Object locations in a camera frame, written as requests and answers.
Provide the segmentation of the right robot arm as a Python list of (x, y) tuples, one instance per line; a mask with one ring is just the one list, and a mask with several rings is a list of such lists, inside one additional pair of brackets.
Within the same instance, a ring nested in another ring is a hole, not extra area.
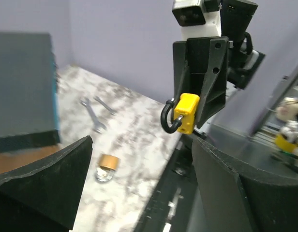
[(258, 5), (249, 0), (176, 0), (182, 40), (173, 43), (174, 96), (161, 113), (168, 133), (191, 134), (226, 105), (227, 83), (244, 89), (265, 55), (247, 27)]

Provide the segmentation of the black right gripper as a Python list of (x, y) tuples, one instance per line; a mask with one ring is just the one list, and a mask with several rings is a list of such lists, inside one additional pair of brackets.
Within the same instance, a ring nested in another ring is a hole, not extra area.
[(173, 43), (174, 98), (200, 97), (196, 127), (225, 107), (228, 68), (227, 37), (190, 38)]

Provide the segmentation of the large brass padlock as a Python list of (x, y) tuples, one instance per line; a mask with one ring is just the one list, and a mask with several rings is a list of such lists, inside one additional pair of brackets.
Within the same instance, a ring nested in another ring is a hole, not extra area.
[(95, 180), (99, 183), (109, 182), (119, 166), (119, 158), (109, 154), (102, 154), (94, 174)]

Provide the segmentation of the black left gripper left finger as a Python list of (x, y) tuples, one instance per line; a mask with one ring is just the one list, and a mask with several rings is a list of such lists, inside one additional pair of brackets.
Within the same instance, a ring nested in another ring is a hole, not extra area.
[(0, 232), (72, 230), (92, 144), (86, 136), (48, 157), (0, 174)]

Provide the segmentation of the yellow padlock with black shackle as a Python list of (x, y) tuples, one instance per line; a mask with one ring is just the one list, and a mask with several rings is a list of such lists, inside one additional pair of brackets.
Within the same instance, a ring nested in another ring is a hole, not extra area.
[[(175, 105), (175, 99), (167, 100), (161, 115), (160, 122), (166, 133), (173, 134), (179, 132), (190, 135), (194, 131), (195, 114), (200, 101), (200, 97), (192, 93), (182, 93), (179, 102)], [(169, 112), (173, 110), (172, 125), (167, 123)]]

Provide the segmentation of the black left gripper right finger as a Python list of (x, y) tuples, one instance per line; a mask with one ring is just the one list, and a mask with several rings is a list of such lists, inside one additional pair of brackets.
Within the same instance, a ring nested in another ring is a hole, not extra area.
[(298, 232), (298, 179), (257, 169), (202, 139), (193, 163), (211, 232)]

